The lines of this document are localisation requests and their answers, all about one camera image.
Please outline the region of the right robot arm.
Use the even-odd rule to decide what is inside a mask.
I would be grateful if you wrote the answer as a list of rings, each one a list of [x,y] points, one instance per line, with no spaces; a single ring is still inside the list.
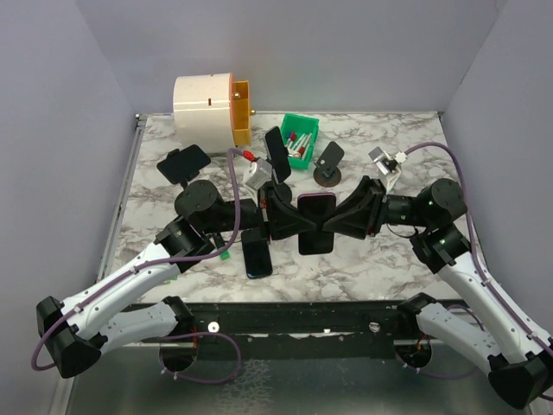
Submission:
[[[454,289],[482,321],[479,330],[420,293],[403,302],[398,331],[446,343],[484,373],[508,405],[524,409],[552,387],[552,336],[535,323],[479,262],[474,243],[455,225],[467,206],[458,182],[439,179],[417,196],[387,195],[364,177],[324,230],[364,239],[385,224],[422,227],[410,237],[416,257]]]

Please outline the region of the purple edged phone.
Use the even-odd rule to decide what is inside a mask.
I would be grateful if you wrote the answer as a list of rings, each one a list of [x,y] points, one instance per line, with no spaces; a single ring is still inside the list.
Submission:
[[[299,213],[315,224],[315,229],[298,234],[298,250],[303,256],[328,254],[334,249],[334,233],[324,231],[324,223],[332,217],[336,208],[334,193],[300,195],[297,200]]]

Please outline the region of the brown base phone stand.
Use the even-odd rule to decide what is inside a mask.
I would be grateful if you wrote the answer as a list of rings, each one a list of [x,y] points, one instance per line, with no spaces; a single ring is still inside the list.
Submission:
[[[331,141],[315,162],[313,178],[317,184],[325,188],[336,186],[341,181],[341,171],[338,167],[345,151]]]

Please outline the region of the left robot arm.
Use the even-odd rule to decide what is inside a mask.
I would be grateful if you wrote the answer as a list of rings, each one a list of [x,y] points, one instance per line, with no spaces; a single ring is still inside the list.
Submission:
[[[261,202],[255,202],[240,197],[225,201],[212,182],[197,180],[177,196],[175,210],[176,218],[129,263],[78,294],[63,300],[46,297],[37,304],[40,340],[31,358],[35,371],[43,369],[38,363],[43,349],[59,375],[70,379],[130,343],[197,340],[198,324],[180,297],[165,297],[140,310],[127,308],[157,285],[231,247],[216,246],[213,233],[228,232],[235,240],[254,229],[278,240],[316,229],[313,220],[281,199],[272,182],[265,184]]]

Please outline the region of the black phone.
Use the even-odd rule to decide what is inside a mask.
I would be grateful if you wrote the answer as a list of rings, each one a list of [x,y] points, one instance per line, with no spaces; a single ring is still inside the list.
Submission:
[[[266,278],[273,273],[269,243],[258,228],[241,233],[241,246],[249,279]]]

